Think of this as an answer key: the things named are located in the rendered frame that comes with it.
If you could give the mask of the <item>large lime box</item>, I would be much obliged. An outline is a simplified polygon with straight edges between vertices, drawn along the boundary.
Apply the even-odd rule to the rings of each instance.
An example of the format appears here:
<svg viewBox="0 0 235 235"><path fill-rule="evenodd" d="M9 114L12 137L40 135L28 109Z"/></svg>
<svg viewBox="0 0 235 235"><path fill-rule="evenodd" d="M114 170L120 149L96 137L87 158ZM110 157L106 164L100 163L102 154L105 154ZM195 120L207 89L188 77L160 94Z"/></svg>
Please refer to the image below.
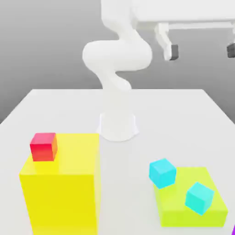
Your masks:
<svg viewBox="0 0 235 235"><path fill-rule="evenodd" d="M186 193L199 182L214 191L211 206L199 215L185 205ZM154 186L162 227L223 227L228 209L206 167L177 167L175 184L158 189Z"/></svg>

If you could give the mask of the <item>large yellow box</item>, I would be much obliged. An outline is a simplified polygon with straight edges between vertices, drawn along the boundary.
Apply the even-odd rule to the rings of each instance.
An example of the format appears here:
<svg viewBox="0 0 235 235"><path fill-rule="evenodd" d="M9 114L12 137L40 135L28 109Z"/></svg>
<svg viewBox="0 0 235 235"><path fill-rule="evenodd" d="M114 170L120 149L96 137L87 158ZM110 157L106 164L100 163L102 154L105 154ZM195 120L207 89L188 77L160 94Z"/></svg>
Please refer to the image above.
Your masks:
<svg viewBox="0 0 235 235"><path fill-rule="evenodd" d="M58 134L54 161L34 162L19 178L33 235L98 235L101 168L98 134Z"/></svg>

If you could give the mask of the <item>small cyan cube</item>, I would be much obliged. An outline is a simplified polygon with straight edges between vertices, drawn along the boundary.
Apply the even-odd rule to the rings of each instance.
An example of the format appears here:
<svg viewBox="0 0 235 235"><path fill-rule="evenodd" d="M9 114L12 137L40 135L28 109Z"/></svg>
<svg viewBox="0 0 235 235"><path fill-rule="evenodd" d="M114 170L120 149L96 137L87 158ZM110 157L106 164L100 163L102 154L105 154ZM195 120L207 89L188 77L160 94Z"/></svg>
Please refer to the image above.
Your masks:
<svg viewBox="0 0 235 235"><path fill-rule="evenodd" d="M175 184L176 167L166 158L150 163L149 178L158 189Z"/></svg>
<svg viewBox="0 0 235 235"><path fill-rule="evenodd" d="M196 182L186 192L185 205L199 215L211 206L215 191Z"/></svg>

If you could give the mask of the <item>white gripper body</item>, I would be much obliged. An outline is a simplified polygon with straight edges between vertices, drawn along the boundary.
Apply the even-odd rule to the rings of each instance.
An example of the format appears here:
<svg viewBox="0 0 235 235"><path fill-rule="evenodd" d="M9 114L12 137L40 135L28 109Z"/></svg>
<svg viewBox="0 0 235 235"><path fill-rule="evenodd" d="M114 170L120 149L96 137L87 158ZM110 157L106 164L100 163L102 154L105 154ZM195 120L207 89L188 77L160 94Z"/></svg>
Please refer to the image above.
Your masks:
<svg viewBox="0 0 235 235"><path fill-rule="evenodd" d="M232 28L235 0L132 0L139 28Z"/></svg>

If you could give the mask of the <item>small red cube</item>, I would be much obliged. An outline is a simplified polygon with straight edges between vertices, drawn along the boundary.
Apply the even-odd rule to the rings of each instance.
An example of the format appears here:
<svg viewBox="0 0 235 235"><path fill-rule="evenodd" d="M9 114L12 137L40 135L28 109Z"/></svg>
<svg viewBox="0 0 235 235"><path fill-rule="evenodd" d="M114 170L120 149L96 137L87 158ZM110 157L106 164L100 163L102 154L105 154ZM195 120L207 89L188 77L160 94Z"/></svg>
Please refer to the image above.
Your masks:
<svg viewBox="0 0 235 235"><path fill-rule="evenodd" d="M34 162L54 161L57 153L56 133L36 133L30 142Z"/></svg>

